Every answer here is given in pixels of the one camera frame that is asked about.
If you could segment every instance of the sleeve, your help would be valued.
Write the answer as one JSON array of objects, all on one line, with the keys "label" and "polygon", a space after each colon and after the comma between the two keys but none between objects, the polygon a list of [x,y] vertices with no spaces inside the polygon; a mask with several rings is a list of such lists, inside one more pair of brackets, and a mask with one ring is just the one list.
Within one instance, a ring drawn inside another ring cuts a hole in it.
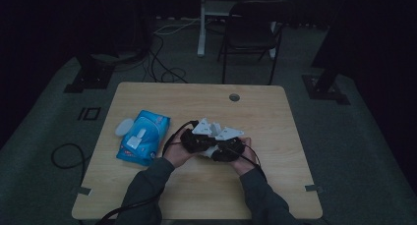
[{"label": "sleeve", "polygon": [[289,212],[288,203],[273,191],[257,169],[242,175],[240,181],[254,225],[300,224]]},{"label": "sleeve", "polygon": [[[155,159],[147,170],[141,171],[135,176],[125,194],[122,206],[156,196],[160,190],[163,190],[174,169],[174,166],[165,158]],[[144,206],[121,212],[115,224],[160,224],[162,214],[158,203],[159,198]]]}]

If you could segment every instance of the package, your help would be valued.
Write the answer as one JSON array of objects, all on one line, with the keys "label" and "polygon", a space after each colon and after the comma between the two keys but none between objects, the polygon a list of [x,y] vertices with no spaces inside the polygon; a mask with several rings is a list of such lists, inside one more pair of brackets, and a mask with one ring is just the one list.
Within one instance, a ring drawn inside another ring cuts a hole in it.
[{"label": "package", "polygon": [[127,133],[123,136],[116,157],[149,166],[156,157],[160,142],[168,131],[169,123],[169,117],[142,110],[130,128],[124,126]]}]

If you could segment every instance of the floor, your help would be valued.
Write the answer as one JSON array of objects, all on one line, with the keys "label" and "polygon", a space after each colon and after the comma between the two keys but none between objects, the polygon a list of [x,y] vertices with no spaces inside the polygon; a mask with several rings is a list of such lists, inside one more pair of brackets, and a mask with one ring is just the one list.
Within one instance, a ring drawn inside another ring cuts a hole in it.
[{"label": "floor", "polygon": [[[189,21],[158,21],[162,27]],[[79,64],[72,59],[50,81],[37,103],[0,151],[0,224],[78,224],[71,216],[82,167],[63,170],[51,161],[59,145],[75,143],[92,154],[112,96],[121,82],[154,82],[150,76],[181,83],[166,69],[193,84],[220,84],[221,63],[216,61],[222,25],[208,24],[205,57],[197,56],[199,30],[188,25],[160,30],[152,56],[142,62],[116,67],[107,89],[63,93]],[[352,80],[339,76],[336,84],[350,105],[312,100],[302,75],[319,76],[312,61],[326,36],[316,28],[288,28],[280,49],[272,84],[284,87],[324,211],[311,224],[416,224],[417,198],[408,186],[375,120]],[[122,54],[129,57],[132,53]],[[114,58],[94,56],[105,62]],[[271,60],[230,58],[228,84],[265,84]],[[95,121],[80,120],[83,108],[100,108]],[[63,165],[80,161],[71,147],[55,160]],[[239,221],[164,221],[165,224],[234,224]]]}]

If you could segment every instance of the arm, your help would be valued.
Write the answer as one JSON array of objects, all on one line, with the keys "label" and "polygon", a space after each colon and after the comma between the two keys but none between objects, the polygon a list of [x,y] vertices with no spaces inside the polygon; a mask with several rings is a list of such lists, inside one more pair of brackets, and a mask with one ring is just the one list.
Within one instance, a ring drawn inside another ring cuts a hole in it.
[{"label": "arm", "polygon": [[[165,187],[166,182],[175,168],[180,167],[195,155],[188,153],[183,147],[180,140],[182,133],[183,131],[180,131],[177,134],[172,141],[172,145],[167,148],[162,158],[155,159],[147,170],[141,171],[135,176],[125,194],[122,206],[157,196]],[[115,224],[160,224],[162,213],[160,212],[158,202],[159,198],[156,198],[146,205],[120,213]]]},{"label": "arm", "polygon": [[[135,176],[125,194],[122,206],[155,197],[165,187],[174,169],[174,166],[165,158],[155,159],[147,170]],[[162,214],[158,202],[159,198],[144,206],[120,213],[117,216],[116,225],[159,224]]]},{"label": "arm", "polygon": [[[247,146],[251,145],[251,139],[244,139],[244,142]],[[243,155],[256,162],[256,156],[250,149],[246,148]],[[253,164],[243,158],[238,158],[230,162],[230,165],[240,176],[245,202],[251,210],[252,221],[255,225],[299,224],[289,212],[287,202],[273,191]]]}]

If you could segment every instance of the white object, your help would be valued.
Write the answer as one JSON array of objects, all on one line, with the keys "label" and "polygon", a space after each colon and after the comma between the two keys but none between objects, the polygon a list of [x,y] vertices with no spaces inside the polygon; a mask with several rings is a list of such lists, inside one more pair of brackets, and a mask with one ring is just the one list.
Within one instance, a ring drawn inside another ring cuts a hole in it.
[{"label": "white object", "polygon": [[117,126],[114,133],[117,137],[123,137],[129,132],[134,123],[135,121],[133,119],[125,119]]},{"label": "white object", "polygon": [[213,122],[210,127],[211,129],[211,137],[215,137],[221,133],[220,124]]},{"label": "white object", "polygon": [[203,118],[192,132],[195,135],[208,135],[218,141],[227,141],[245,134],[243,131],[227,127],[222,130],[220,124],[210,124],[207,118]]},{"label": "white object", "polygon": [[218,146],[210,146],[206,151],[200,153],[200,155],[211,158],[212,154],[218,150]]},{"label": "white object", "polygon": [[129,140],[126,142],[126,145],[130,146],[133,149],[138,148],[139,144],[142,142],[142,138],[147,130],[140,129],[136,136],[131,136]]},{"label": "white object", "polygon": [[211,135],[210,124],[206,118],[202,119],[192,131],[195,135]]},{"label": "white object", "polygon": [[230,129],[226,127],[223,129],[223,131],[221,131],[219,135],[215,136],[215,139],[218,141],[226,141],[242,135],[244,135],[243,131]]}]

